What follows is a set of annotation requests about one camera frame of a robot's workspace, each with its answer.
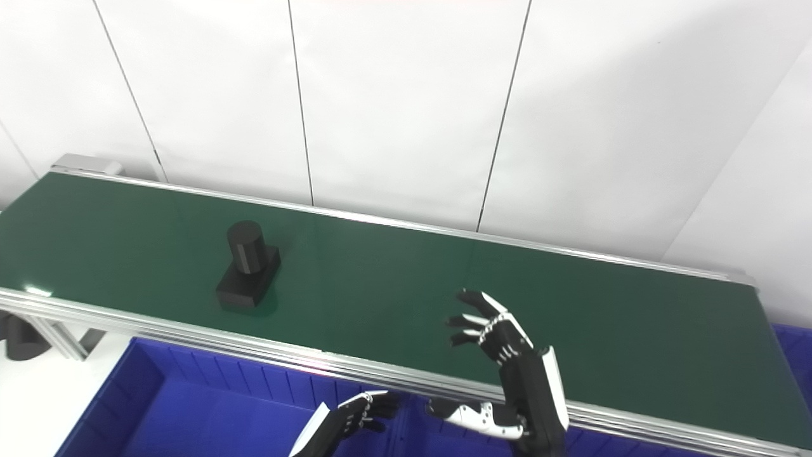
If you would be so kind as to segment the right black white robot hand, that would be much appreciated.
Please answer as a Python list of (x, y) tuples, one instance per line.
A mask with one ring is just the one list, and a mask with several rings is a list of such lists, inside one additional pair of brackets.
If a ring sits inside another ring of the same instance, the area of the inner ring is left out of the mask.
[(498, 366), (504, 402), (430, 397), (430, 416), (476, 433), (507, 440), (514, 456), (565, 456), (570, 420), (551, 345), (534, 344), (515, 315), (485, 292), (462, 289), (456, 298), (478, 310), (447, 319), (462, 331), (453, 347), (472, 343)]

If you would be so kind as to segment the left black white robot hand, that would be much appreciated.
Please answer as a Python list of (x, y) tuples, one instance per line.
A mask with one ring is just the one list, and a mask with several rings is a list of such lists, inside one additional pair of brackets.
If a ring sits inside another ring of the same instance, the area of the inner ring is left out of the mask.
[(400, 396), (389, 390), (363, 391), (334, 409), (323, 402), (296, 437), (289, 455), (333, 456), (343, 440), (362, 429), (383, 433), (383, 420), (395, 418), (400, 403)]

